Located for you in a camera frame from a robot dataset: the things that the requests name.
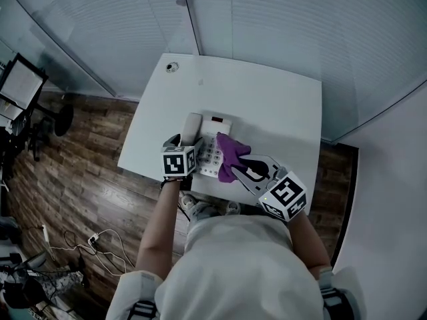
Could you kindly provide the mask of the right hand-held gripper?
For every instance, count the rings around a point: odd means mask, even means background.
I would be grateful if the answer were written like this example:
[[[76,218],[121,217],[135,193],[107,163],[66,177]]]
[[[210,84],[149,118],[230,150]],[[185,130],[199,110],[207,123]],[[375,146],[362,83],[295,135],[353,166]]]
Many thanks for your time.
[[[288,173],[284,166],[267,155],[242,155],[239,160],[247,169],[232,166],[232,173],[253,195],[264,193],[268,179],[279,179],[258,199],[265,212],[289,222],[304,210],[306,186],[294,172]]]

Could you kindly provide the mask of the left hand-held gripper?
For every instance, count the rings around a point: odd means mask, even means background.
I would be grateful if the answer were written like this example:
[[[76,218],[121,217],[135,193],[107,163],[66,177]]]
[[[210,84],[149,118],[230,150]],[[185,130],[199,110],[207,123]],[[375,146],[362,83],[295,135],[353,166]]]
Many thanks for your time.
[[[162,174],[164,186],[170,180],[180,182],[180,189],[191,189],[193,173],[196,169],[196,154],[204,146],[204,138],[200,137],[195,146],[180,146],[181,135],[178,133],[163,143],[161,150]]]

